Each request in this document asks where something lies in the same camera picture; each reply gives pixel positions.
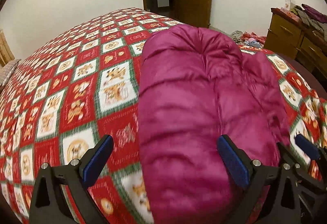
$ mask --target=beige curtain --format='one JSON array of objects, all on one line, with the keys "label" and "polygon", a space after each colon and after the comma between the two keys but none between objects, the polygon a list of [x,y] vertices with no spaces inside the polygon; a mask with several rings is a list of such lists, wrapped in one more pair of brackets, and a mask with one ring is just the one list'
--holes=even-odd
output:
[{"label": "beige curtain", "polygon": [[3,30],[0,29],[0,65],[4,67],[13,59],[15,59],[15,57],[8,46]]}]

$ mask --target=metal screw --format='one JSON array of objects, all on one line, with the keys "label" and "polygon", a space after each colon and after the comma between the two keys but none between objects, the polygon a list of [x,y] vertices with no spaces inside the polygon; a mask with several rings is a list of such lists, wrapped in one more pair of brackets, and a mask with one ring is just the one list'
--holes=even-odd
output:
[{"label": "metal screw", "polygon": [[42,165],[41,165],[41,168],[42,169],[46,169],[48,167],[48,163],[44,162]]},{"label": "metal screw", "polygon": [[80,161],[78,159],[73,159],[70,164],[76,166]]},{"label": "metal screw", "polygon": [[259,166],[261,166],[261,161],[260,161],[260,160],[253,160],[253,161],[252,161],[252,164],[253,164],[254,166],[256,166],[256,167],[259,167]]},{"label": "metal screw", "polygon": [[291,168],[291,166],[288,165],[287,163],[284,163],[283,167],[284,167],[284,169],[286,169],[286,170],[289,170],[289,169]]}]

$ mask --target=wooden dresser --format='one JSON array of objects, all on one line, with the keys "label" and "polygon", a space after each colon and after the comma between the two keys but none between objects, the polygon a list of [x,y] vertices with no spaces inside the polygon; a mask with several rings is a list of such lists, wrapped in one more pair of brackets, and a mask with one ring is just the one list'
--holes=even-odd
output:
[{"label": "wooden dresser", "polygon": [[264,48],[302,64],[327,90],[327,42],[312,28],[297,22],[280,9],[273,13]]}]

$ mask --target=patterned bedspread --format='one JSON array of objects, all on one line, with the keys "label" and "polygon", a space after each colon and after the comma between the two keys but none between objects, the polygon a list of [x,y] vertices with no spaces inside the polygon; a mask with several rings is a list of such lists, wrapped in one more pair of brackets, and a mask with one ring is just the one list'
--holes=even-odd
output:
[{"label": "patterned bedspread", "polygon": [[[110,134],[114,151],[89,192],[111,224],[153,223],[138,151],[140,54],[152,32],[177,24],[138,8],[117,10],[61,34],[18,67],[0,96],[0,184],[22,222],[28,223],[41,164],[66,165]],[[291,141],[301,132],[325,144],[326,102],[271,51],[240,48],[264,51],[272,62]],[[317,176],[316,165],[293,150]],[[74,219],[83,223],[69,190],[63,191]]]}]

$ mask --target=folded purple puffer jacket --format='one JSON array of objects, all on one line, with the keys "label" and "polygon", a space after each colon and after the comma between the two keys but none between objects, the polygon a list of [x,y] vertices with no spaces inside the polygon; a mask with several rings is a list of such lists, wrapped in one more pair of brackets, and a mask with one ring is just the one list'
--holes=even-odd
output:
[{"label": "folded purple puffer jacket", "polygon": [[139,141],[156,224],[220,223],[242,196],[216,150],[228,134],[264,165],[289,145],[277,78],[263,53],[249,55],[224,34],[188,25],[143,48]]}]

